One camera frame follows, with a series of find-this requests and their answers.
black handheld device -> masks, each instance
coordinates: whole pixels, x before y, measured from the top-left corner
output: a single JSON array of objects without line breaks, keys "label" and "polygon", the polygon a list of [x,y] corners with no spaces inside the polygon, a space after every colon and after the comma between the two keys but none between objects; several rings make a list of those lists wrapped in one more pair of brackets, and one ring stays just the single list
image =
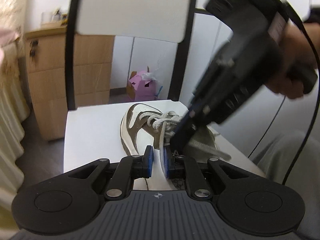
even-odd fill
[{"label": "black handheld device", "polygon": [[[279,47],[289,16],[280,0],[209,0],[206,10],[228,25],[233,35],[217,52],[194,91],[188,114],[176,129],[171,150],[182,153],[198,127],[222,123],[281,69]],[[314,70],[294,65],[288,72],[309,93]]]}]

curtain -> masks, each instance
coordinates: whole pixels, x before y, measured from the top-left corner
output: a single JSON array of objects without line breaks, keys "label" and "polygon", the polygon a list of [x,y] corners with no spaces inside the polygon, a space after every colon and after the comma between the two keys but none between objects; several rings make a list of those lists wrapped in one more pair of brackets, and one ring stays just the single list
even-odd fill
[{"label": "curtain", "polygon": [[23,32],[27,0],[0,0],[0,27],[16,30],[17,42],[0,49],[0,240],[12,237],[18,227],[11,214],[11,203],[23,183],[24,175],[15,165],[23,154],[21,122],[29,108],[21,91],[18,57],[24,56]]},{"label": "curtain", "polygon": [[[23,37],[27,0],[0,0],[0,26],[15,30]],[[24,56],[23,39],[18,43],[18,57]]]}]

cardboard box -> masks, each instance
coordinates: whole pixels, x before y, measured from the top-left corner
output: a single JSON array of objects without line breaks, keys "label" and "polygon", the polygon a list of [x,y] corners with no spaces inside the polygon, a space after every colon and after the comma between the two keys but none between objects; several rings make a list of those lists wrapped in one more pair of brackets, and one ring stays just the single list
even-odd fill
[{"label": "cardboard box", "polygon": [[133,102],[156,100],[156,81],[142,80],[141,74],[145,72],[133,71],[130,75],[126,90],[128,97]]}]

gray pants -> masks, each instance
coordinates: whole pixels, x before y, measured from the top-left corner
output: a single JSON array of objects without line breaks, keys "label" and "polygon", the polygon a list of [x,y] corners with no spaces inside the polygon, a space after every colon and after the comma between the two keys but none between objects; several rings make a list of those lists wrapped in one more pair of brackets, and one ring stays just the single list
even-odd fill
[{"label": "gray pants", "polygon": [[[282,183],[305,134],[293,132],[272,141],[253,162],[266,178]],[[309,138],[290,173],[286,186],[303,198],[306,212],[298,233],[306,239],[320,239],[320,143]]]}]

pink fabric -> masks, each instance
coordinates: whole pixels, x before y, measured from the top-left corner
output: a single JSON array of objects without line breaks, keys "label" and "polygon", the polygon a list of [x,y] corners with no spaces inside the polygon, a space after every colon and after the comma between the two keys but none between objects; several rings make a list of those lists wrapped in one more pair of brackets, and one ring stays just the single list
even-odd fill
[{"label": "pink fabric", "polygon": [[18,37],[19,34],[16,31],[0,27],[0,47],[10,44]]}]

